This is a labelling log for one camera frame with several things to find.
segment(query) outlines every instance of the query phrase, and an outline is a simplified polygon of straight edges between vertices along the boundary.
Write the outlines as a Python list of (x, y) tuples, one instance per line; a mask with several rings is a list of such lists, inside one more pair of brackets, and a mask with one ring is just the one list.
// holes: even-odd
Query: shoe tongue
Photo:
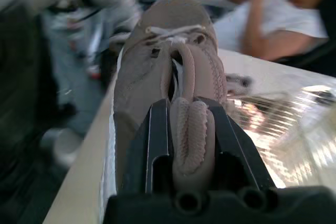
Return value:
[(194, 97), (217, 99), (214, 80), (217, 78), (208, 57), (198, 46), (178, 42), (168, 53), (175, 65), (178, 90), (181, 97), (192, 102)]
[(214, 168), (214, 120), (205, 103), (193, 100), (216, 100), (213, 69), (209, 57), (197, 46), (180, 42), (168, 52), (176, 69), (172, 78), (178, 83), (170, 110), (174, 185), (178, 190), (203, 190)]

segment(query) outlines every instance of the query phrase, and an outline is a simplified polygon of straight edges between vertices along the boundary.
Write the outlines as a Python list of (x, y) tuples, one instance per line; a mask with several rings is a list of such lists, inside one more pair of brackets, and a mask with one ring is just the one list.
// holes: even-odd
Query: person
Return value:
[(42, 12), (52, 6), (67, 9), (69, 2), (116, 7), (121, 12), (113, 19), (131, 29), (137, 22), (134, 8), (128, 9), (133, 0), (122, 1), (0, 0), (0, 223), (18, 223), (32, 197), (33, 181), (41, 172), (41, 133), (75, 113), (71, 104), (58, 105)]
[(230, 0), (239, 6), (215, 24), (219, 48), (275, 61), (328, 39), (321, 0)]

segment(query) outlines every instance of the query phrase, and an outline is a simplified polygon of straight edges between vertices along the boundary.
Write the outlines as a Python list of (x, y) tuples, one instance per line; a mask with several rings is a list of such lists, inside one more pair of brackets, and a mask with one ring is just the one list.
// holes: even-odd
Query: shoe upper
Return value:
[[(170, 99), (172, 102), (170, 120), (173, 144), (175, 155), (179, 157), (175, 159), (173, 169), (176, 171), (175, 177), (182, 178), (176, 179), (175, 185), (181, 188), (181, 185), (192, 183), (194, 178), (201, 178), (195, 175), (197, 166), (206, 163), (205, 156), (214, 156), (214, 120), (207, 106), (195, 101), (195, 97), (205, 97), (219, 103), (226, 99), (224, 68), (217, 55), (217, 40), (211, 20), (196, 1), (159, 0), (143, 14), (126, 41), (115, 85), (114, 121), (117, 129), (119, 187), (129, 143), (150, 106), (160, 99)], [(210, 136), (211, 145), (207, 144)], [(191, 139), (194, 138), (202, 150), (193, 152), (193, 148), (187, 147), (193, 146)], [(212, 167), (212, 163), (207, 162), (205, 167)], [(183, 177), (186, 177), (186, 173), (194, 177), (189, 176), (192, 179), (185, 180)]]

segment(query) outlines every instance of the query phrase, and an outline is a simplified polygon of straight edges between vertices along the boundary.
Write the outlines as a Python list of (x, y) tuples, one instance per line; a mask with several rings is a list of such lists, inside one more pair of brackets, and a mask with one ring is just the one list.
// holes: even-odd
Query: shoe eyelet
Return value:
[(201, 44), (205, 41), (204, 35), (199, 35), (196, 39), (194, 39), (194, 43)]
[(156, 59), (159, 56), (161, 49), (160, 48), (153, 48), (152, 49), (152, 54), (151, 54), (151, 58)]

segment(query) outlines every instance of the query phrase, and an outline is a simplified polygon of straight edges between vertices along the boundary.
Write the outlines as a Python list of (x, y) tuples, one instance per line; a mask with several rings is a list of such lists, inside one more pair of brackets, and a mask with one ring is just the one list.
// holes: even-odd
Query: screw hole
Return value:
[(195, 215), (202, 208), (202, 200), (196, 193), (179, 193), (176, 196), (176, 206), (185, 215)]
[(260, 191), (247, 189), (241, 193), (241, 197), (245, 204), (254, 210), (264, 210), (266, 206), (265, 196)]

